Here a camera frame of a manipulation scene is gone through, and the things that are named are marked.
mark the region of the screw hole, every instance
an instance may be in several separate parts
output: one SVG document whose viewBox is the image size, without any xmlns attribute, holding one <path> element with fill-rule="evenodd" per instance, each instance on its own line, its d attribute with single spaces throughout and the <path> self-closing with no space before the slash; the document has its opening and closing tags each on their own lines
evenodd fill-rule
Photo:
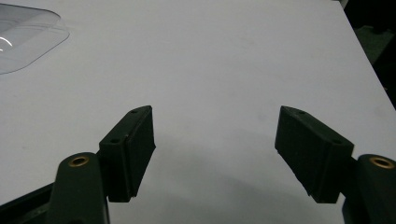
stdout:
<svg viewBox="0 0 396 224">
<path fill-rule="evenodd" d="M 69 166 L 79 167 L 79 166 L 85 165 L 89 160 L 90 160 L 90 158 L 85 157 L 85 156 L 76 157 L 69 162 Z"/>
<path fill-rule="evenodd" d="M 370 158 L 370 162 L 376 166 L 379 166 L 381 168 L 384 169 L 393 169 L 395 168 L 395 165 L 393 164 L 393 162 L 384 159 L 384 158 L 380 158 L 380 157 L 372 157 Z"/>
</svg>

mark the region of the mounting hole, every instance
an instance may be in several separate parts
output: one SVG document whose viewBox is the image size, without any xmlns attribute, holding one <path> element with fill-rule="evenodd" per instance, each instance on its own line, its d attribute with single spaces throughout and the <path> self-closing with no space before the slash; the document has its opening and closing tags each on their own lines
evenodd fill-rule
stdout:
<svg viewBox="0 0 396 224">
<path fill-rule="evenodd" d="M 120 139 L 118 138 L 113 138 L 110 140 L 111 143 L 118 143 L 120 141 Z"/>
<path fill-rule="evenodd" d="M 370 158 L 370 162 L 372 164 L 379 166 L 381 168 L 384 168 L 384 169 L 395 168 L 395 164 L 393 164 L 393 162 L 391 162 L 387 159 L 381 158 L 381 157 L 372 157 L 372 158 Z"/>
<path fill-rule="evenodd" d="M 87 162 L 90 160 L 90 158 L 86 156 L 80 156 L 80 157 L 75 157 L 73 160 L 69 162 L 69 166 L 71 167 L 79 167 L 82 165 L 87 164 Z"/>
<path fill-rule="evenodd" d="M 343 142 L 341 142 L 340 140 L 337 140 L 337 139 L 333 139 L 332 142 L 335 144 L 343 144 Z"/>
</svg>

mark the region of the transparent plastic lid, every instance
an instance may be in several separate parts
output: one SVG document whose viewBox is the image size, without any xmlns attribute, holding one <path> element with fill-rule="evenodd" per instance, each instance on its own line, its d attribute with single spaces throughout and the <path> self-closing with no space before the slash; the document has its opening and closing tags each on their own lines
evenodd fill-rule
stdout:
<svg viewBox="0 0 396 224">
<path fill-rule="evenodd" d="M 26 67 L 67 37 L 54 12 L 0 4 L 0 75 Z"/>
</svg>

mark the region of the black metal part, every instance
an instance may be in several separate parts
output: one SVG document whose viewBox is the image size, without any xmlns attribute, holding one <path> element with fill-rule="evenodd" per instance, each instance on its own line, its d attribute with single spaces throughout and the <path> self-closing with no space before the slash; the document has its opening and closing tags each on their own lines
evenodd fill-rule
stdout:
<svg viewBox="0 0 396 224">
<path fill-rule="evenodd" d="M 377 155 L 358 159 L 357 181 L 371 223 L 396 223 L 396 162 Z"/>
<path fill-rule="evenodd" d="M 69 157 L 54 184 L 1 205 L 0 223 L 108 223 L 106 196 L 111 202 L 136 196 L 154 148 L 151 106 L 134 109 L 100 142 L 96 155 Z"/>
<path fill-rule="evenodd" d="M 37 189 L 0 206 L 0 223 L 44 223 L 50 202 L 52 184 Z"/>
<path fill-rule="evenodd" d="M 108 212 L 99 160 L 90 152 L 61 162 L 56 175 L 47 224 L 107 224 Z"/>
<path fill-rule="evenodd" d="M 129 202 L 135 197 L 154 151 L 151 106 L 127 113 L 99 144 L 97 155 L 111 176 L 108 199 Z"/>
<path fill-rule="evenodd" d="M 276 149 L 317 203 L 346 196 L 346 224 L 396 224 L 396 162 L 351 157 L 353 144 L 308 113 L 282 106 Z"/>
<path fill-rule="evenodd" d="M 317 203 L 336 203 L 353 144 L 308 113 L 282 106 L 275 148 Z"/>
</svg>

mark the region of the white surface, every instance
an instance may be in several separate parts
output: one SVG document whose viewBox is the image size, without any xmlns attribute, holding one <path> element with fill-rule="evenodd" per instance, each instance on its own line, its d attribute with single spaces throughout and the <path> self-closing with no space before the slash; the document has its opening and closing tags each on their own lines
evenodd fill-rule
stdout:
<svg viewBox="0 0 396 224">
<path fill-rule="evenodd" d="M 0 203 L 98 150 L 152 105 L 157 149 L 112 223 L 343 223 L 276 154 L 281 105 L 396 158 L 396 116 L 338 2 L 2 1 L 50 9 L 70 37 L 0 76 Z"/>
</svg>

